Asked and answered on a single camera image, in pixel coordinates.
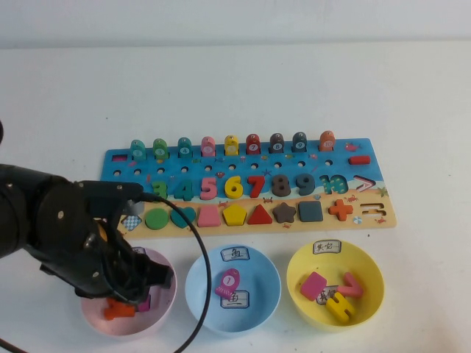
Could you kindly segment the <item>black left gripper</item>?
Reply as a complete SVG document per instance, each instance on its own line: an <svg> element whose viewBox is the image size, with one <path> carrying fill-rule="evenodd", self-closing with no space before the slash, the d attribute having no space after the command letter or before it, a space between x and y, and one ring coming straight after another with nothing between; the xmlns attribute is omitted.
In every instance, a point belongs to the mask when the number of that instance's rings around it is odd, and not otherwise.
<svg viewBox="0 0 471 353"><path fill-rule="evenodd" d="M40 270L68 283L78 296L113 298L135 309L148 296L149 286L171 287L170 265L151 262L146 254L135 252L118 230L99 230L107 233L107 240L91 233L77 250L50 252L52 258L41 260Z"/></svg>

